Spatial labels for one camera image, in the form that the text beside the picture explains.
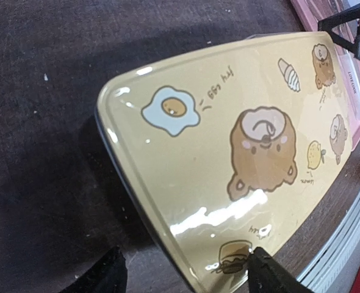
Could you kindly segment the bear print tin lid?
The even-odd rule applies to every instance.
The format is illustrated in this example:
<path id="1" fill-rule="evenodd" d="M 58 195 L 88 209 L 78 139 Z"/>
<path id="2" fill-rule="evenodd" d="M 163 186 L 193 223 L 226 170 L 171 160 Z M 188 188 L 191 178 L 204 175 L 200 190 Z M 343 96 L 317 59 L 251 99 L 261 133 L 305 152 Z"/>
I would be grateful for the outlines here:
<path id="1" fill-rule="evenodd" d="M 115 168 L 195 292 L 234 292 L 276 253 L 352 151 L 325 32 L 249 38 L 109 80 L 96 117 Z"/>

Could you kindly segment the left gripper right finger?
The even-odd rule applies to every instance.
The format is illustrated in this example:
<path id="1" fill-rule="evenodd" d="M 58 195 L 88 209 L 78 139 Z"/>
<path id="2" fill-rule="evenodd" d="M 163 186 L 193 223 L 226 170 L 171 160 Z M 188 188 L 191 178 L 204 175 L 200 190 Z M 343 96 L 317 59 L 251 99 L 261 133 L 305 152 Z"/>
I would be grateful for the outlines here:
<path id="1" fill-rule="evenodd" d="M 248 258 L 250 293 L 311 293 L 262 247 L 256 247 Z"/>

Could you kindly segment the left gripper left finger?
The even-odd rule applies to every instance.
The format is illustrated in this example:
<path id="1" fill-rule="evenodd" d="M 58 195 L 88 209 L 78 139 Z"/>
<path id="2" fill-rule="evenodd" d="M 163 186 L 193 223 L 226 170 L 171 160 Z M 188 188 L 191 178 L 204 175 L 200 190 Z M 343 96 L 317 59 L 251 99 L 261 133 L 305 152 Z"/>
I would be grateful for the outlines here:
<path id="1" fill-rule="evenodd" d="M 127 282 L 126 260 L 120 248 L 115 246 L 59 293 L 125 293 Z"/>

